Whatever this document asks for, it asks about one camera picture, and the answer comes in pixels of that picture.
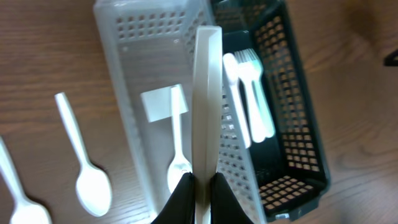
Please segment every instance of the plastic organizer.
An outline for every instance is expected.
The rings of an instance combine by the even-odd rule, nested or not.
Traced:
[[[264,67],[261,82],[276,134],[252,142],[249,152],[267,221],[296,220],[318,207],[330,176],[285,2],[211,3],[223,28],[224,53],[253,48]],[[240,92],[247,112],[242,84]],[[221,156],[220,163],[227,167],[223,173],[233,169]],[[234,179],[228,181],[232,188],[236,185]]]
[[[214,25],[211,6],[205,0],[97,0],[95,16],[118,99],[124,129],[141,183],[145,205],[134,222],[153,220],[170,197],[167,168],[174,156],[171,118],[149,123],[141,93],[181,84],[188,112],[181,114],[182,146],[191,159],[192,70],[196,30]],[[265,223],[250,155],[234,123],[233,105],[223,94],[220,158],[235,167],[218,170],[234,179],[235,196],[254,223]]]

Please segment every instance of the plastic fork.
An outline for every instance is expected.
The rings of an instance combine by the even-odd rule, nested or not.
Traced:
[[[274,123],[261,85],[264,69],[253,49],[242,50],[234,54],[239,63],[239,77],[246,90],[252,140],[262,142],[266,137],[270,138],[275,134]]]

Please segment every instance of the wood grain surface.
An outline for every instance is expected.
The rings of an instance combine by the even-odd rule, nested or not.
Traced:
[[[398,1],[289,0],[332,176],[296,223],[398,223]],[[25,191],[54,223],[134,223],[147,216],[92,13],[94,1],[0,1],[0,134]],[[54,94],[65,91],[88,154],[109,174],[101,218],[75,195],[79,164]],[[12,198],[0,179],[0,223]]]

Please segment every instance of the translucent plastic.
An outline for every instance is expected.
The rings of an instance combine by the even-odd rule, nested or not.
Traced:
[[[196,33],[198,26],[214,24],[212,13],[205,0],[101,0],[95,5],[95,15],[137,176],[146,198],[145,212],[150,214],[143,218],[151,220],[170,197],[167,169],[174,158],[174,144],[171,118],[149,122],[141,94],[181,84],[188,106],[188,112],[181,114],[182,148],[184,156],[192,163]],[[233,103],[228,101],[229,95],[230,91],[225,91],[220,104],[222,125],[217,171],[239,182],[240,187],[230,186],[241,206],[253,222],[264,223],[250,155],[244,146],[239,123],[234,122],[236,115]],[[230,161],[236,164],[236,169],[226,169],[220,161]]]

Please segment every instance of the plastic spoon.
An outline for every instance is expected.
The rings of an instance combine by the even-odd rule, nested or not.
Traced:
[[[171,88],[172,99],[172,125],[175,156],[167,171],[167,184],[170,193],[174,191],[182,175],[186,172],[192,172],[191,163],[185,158],[182,152],[181,140],[181,120],[180,120],[180,90],[178,87]]]
[[[78,199],[88,213],[96,217],[103,216],[108,212],[112,201],[108,176],[90,162],[67,96],[64,93],[56,94],[55,101],[81,166],[76,182]]]
[[[12,197],[14,198],[14,212],[10,224],[51,224],[49,212],[43,205],[29,200],[19,182],[17,172],[6,145],[0,137],[0,171]]]

